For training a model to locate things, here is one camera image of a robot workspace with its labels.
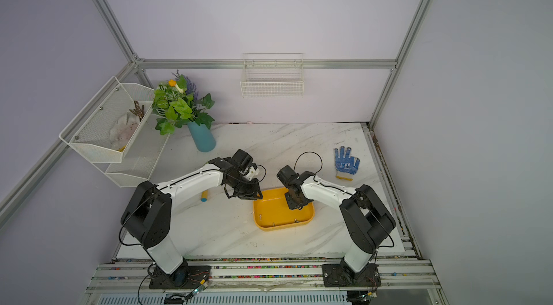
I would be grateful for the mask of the yellow plastic storage box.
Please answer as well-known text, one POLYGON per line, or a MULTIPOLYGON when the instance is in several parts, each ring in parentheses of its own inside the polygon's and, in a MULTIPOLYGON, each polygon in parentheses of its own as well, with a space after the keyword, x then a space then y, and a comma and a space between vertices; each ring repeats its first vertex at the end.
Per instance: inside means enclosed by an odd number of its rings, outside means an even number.
POLYGON ((274 188, 263 192, 263 198, 253 202, 253 218, 257 227, 263 231, 289 229, 309 224, 315 217, 315 207, 309 203, 306 207, 291 210, 285 194, 286 188, 274 188))

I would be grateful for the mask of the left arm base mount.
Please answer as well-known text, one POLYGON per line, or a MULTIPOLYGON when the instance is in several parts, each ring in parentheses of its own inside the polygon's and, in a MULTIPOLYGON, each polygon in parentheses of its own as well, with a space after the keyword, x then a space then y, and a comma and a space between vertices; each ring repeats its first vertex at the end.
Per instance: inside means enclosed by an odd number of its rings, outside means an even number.
POLYGON ((149 289, 196 289, 208 282, 210 272, 210 266, 190 266, 185 260, 173 273, 168 274, 154 263, 148 268, 151 279, 149 289))

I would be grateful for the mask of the blue dotted work glove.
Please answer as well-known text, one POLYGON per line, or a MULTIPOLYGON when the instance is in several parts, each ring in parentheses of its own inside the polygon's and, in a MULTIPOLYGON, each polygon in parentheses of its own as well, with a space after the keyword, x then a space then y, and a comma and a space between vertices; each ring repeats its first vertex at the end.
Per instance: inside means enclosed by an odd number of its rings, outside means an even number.
POLYGON ((350 146, 340 146, 334 149, 334 162, 336 178, 345 181, 353 181, 359 171, 360 159, 351 154, 350 146))

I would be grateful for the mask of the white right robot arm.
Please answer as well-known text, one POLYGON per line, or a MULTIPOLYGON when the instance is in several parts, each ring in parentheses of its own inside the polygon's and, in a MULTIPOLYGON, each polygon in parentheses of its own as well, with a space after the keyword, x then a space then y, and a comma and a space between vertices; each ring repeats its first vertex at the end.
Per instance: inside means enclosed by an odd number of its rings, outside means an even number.
POLYGON ((318 201, 340 211, 352 241, 343 264, 352 273, 361 273, 366 268, 396 228, 392 214, 368 185, 346 187, 326 181, 313 172, 299 174, 289 166, 276 176, 288 189, 285 198, 289 209, 301 210, 318 201))

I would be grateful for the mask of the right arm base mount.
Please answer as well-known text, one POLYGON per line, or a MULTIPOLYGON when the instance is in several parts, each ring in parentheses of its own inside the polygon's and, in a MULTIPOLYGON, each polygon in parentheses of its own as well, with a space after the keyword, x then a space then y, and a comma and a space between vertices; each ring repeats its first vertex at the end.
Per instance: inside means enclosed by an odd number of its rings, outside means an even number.
POLYGON ((325 287, 368 287, 376 289, 381 286, 378 265, 367 263, 359 272, 350 268, 342 258, 340 263, 326 263, 322 266, 325 287))

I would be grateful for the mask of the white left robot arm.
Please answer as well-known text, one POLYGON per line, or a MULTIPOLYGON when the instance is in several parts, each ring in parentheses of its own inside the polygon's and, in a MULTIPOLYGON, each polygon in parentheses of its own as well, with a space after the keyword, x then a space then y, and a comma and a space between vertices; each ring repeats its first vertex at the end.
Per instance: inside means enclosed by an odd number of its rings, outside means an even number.
POLYGON ((260 200, 263 198, 258 178, 260 168, 249 153, 239 149, 231 157, 211 159, 180 178, 157 184, 142 182, 122 214, 122 228, 138 241, 164 274, 179 273, 185 259, 171 238, 171 223, 177 208, 218 186, 233 190, 228 198, 260 200))

